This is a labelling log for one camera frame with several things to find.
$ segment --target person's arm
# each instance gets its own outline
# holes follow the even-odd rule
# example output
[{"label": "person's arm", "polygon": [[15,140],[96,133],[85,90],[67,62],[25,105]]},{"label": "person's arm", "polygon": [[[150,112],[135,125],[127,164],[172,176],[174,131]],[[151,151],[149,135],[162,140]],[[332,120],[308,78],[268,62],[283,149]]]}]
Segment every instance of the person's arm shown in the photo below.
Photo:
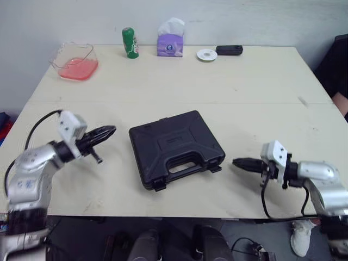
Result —
[{"label": "person's arm", "polygon": [[347,118],[348,118],[348,115],[347,115],[348,114],[348,99],[346,97],[344,97],[341,93],[338,92],[332,97],[332,101],[347,120]]}]

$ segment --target white tissue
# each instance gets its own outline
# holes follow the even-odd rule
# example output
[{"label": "white tissue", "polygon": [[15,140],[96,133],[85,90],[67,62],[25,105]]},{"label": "white tissue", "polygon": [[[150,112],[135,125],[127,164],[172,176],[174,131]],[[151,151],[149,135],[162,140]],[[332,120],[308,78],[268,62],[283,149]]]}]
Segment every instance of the white tissue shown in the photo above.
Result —
[{"label": "white tissue", "polygon": [[185,22],[178,18],[170,18],[158,28],[158,35],[175,34],[183,37]]}]

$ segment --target pink liquid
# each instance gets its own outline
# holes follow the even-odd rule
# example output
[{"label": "pink liquid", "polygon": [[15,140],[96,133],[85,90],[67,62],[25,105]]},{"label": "pink liquid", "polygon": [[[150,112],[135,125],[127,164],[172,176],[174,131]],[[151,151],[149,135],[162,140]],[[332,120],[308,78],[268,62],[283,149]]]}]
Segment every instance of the pink liquid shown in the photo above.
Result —
[{"label": "pink liquid", "polygon": [[97,60],[73,58],[68,61],[63,69],[58,70],[58,74],[67,79],[87,80],[91,77],[98,67]]}]

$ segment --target case handle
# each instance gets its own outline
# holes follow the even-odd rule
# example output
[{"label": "case handle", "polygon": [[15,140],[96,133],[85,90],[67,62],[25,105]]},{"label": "case handle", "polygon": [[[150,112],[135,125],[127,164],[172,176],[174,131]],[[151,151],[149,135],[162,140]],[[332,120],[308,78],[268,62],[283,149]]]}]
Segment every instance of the case handle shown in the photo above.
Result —
[{"label": "case handle", "polygon": [[[180,155],[179,157],[173,157],[167,161],[167,171],[171,177],[171,180],[177,178],[177,177],[183,177],[188,176],[192,173],[199,172],[203,170],[203,166],[200,164],[202,161],[202,157],[200,154],[195,152],[189,152],[184,155]],[[195,166],[189,167],[184,170],[180,170],[177,172],[170,172],[169,169],[172,169],[173,167],[178,167],[186,163],[194,163]]]}]

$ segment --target person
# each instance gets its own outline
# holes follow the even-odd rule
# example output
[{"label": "person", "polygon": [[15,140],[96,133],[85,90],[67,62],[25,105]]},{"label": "person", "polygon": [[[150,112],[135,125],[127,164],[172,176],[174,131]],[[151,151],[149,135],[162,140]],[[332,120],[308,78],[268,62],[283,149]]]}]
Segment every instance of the person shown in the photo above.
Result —
[{"label": "person", "polygon": [[314,74],[348,122],[348,34],[335,37]]}]

